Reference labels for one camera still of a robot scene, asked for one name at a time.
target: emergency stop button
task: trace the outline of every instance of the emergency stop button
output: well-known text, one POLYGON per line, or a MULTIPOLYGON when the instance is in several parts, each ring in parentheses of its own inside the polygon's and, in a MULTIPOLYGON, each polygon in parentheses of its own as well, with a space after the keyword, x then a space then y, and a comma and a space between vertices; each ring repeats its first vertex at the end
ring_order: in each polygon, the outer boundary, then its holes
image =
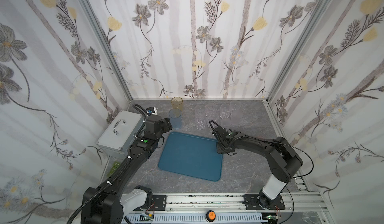
POLYGON ((213 222, 216 219, 216 214, 214 211, 209 210, 206 213, 205 218, 207 219, 207 221, 213 222))

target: gray marble table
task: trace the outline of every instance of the gray marble table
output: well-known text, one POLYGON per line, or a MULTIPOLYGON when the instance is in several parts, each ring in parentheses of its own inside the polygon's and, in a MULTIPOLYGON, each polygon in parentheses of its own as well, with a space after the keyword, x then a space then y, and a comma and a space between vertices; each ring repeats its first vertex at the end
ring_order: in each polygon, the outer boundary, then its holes
MULTIPOLYGON (((182 127, 175 131, 214 138, 210 128, 206 127, 199 130, 196 128, 194 121, 195 106, 206 105, 209 102, 214 102, 220 108, 221 104, 229 104, 230 101, 185 100, 183 103, 182 127)), ((244 119, 239 125, 233 126, 231 129, 256 137, 276 138, 276 133, 262 101, 241 102, 244 119)), ((133 101, 133 103, 144 108, 156 107, 158 115, 163 118, 168 117, 168 112, 172 108, 170 100, 133 101)), ((137 113, 132 107, 129 108, 129 111, 137 113)), ((163 134, 165 141, 168 135, 169 133, 163 134)), ((156 149, 151 157, 139 168, 125 188, 125 193, 131 192, 137 185, 152 188, 154 193, 251 193, 259 192, 271 175, 265 157, 246 150, 236 150, 237 154, 233 156, 223 155, 221 179, 216 182, 171 173, 163 171, 157 166, 163 148, 164 145, 156 149)), ((115 160, 121 161, 111 157, 106 174, 115 160)), ((294 181, 288 183, 287 187, 291 192, 298 191, 294 181)))

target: blue plastic cup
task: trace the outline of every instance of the blue plastic cup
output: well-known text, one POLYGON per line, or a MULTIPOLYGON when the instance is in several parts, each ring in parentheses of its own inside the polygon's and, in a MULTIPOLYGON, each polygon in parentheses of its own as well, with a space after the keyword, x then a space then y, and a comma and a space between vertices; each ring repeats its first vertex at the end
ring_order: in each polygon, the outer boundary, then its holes
POLYGON ((179 109, 172 109, 168 115, 173 129, 179 129, 181 127, 181 111, 179 109))

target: mounting plate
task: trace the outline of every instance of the mounting plate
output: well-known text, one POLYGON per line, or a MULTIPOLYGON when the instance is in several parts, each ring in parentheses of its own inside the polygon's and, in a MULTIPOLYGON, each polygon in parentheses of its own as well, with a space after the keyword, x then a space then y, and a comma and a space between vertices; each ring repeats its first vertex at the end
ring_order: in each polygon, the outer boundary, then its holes
MULTIPOLYGON (((259 195, 243 195, 244 197, 244 204, 245 208, 249 210, 264 210, 261 206, 259 206, 259 203, 257 201, 257 197, 259 195)), ((283 198, 281 195, 278 195, 273 202, 280 210, 285 210, 284 202, 281 202, 283 198)), ((276 207, 271 207, 270 210, 276 210, 276 207)))

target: black cable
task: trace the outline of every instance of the black cable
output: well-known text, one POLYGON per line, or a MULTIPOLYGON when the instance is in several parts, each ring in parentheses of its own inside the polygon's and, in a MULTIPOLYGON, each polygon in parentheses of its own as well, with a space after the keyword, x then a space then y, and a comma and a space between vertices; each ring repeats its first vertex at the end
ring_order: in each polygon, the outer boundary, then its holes
MULTIPOLYGON (((258 141, 260 141, 260 142, 264 142, 263 140, 257 139, 257 138, 255 138, 255 137, 253 137, 253 136, 248 136, 248 138, 252 138, 252 139, 258 140, 258 141)), ((309 175, 309 174, 313 171, 313 169, 314 169, 314 163, 313 163, 313 160, 312 160, 312 158, 310 157, 310 155, 308 155, 308 153, 306 153, 306 152, 303 151, 302 149, 297 148, 297 147, 295 147, 295 146, 288 145, 288 144, 284 144, 284 143, 276 142, 276 141, 267 141, 267 143, 276 143, 276 144, 281 144, 281 145, 285 145, 285 146, 290 146, 290 147, 292 147, 292 148, 295 148, 295 149, 297 149, 297 150, 300 150, 300 151, 304 152, 304 153, 310 158, 310 160, 311 160, 311 162, 312 162, 312 169, 310 170, 310 172, 308 172, 308 173, 305 174, 305 175, 294 176, 294 177, 292 177, 291 179, 293 179, 293 178, 298 178, 298 177, 303 177, 303 176, 307 176, 307 175, 309 175)))
POLYGON ((108 180, 109 183, 105 184, 102 188, 100 188, 95 194, 93 194, 92 197, 90 197, 88 200, 86 200, 85 202, 83 202, 81 204, 81 206, 79 206, 78 209, 76 209, 73 214, 71 215, 71 217, 68 219, 67 221, 67 224, 71 224, 74 220, 74 218, 81 212, 81 210, 88 204, 90 203, 93 199, 97 198, 104 190, 106 190, 108 187, 112 186, 113 183, 121 176, 121 174, 128 168, 129 164, 131 163, 132 161, 132 158, 128 155, 128 160, 127 162, 124 164, 124 166, 122 167, 122 169, 120 169, 120 171, 114 175, 110 180, 108 180))
POLYGON ((163 138, 163 142, 161 143, 161 146, 158 146, 157 148, 161 148, 164 145, 165 138, 164 138, 164 136, 161 136, 161 138, 163 138))
POLYGON ((147 115, 148 115, 148 113, 146 113, 145 111, 143 111, 143 107, 141 107, 141 106, 139 106, 139 105, 137 105, 137 104, 133 104, 133 106, 132 106, 136 111, 138 111, 139 113, 141 113, 141 115, 143 115, 143 118, 144 118, 144 120, 143 120, 143 123, 141 124, 141 126, 140 126, 140 128, 139 128, 139 130, 136 132, 136 134, 135 134, 135 136, 136 137, 138 137, 139 136, 139 134, 140 134, 140 132, 141 132, 141 130, 144 128, 144 126, 145 126, 145 121, 147 121, 147 115))
POLYGON ((147 116, 149 116, 147 110, 145 110, 142 106, 140 106, 138 104, 133 104, 133 106, 136 106, 136 107, 140 108, 142 111, 144 111, 147 114, 147 116))
POLYGON ((285 189, 287 189, 287 191, 288 191, 289 194, 291 195, 291 199, 292 199, 292 212, 291 212, 290 216, 289 216, 285 221, 280 222, 280 224, 282 224, 282 223, 288 221, 288 220, 291 218, 291 216, 293 215, 293 212, 295 211, 295 203, 293 202, 292 194, 291 194, 291 192, 288 190, 287 186, 285 186, 285 189))

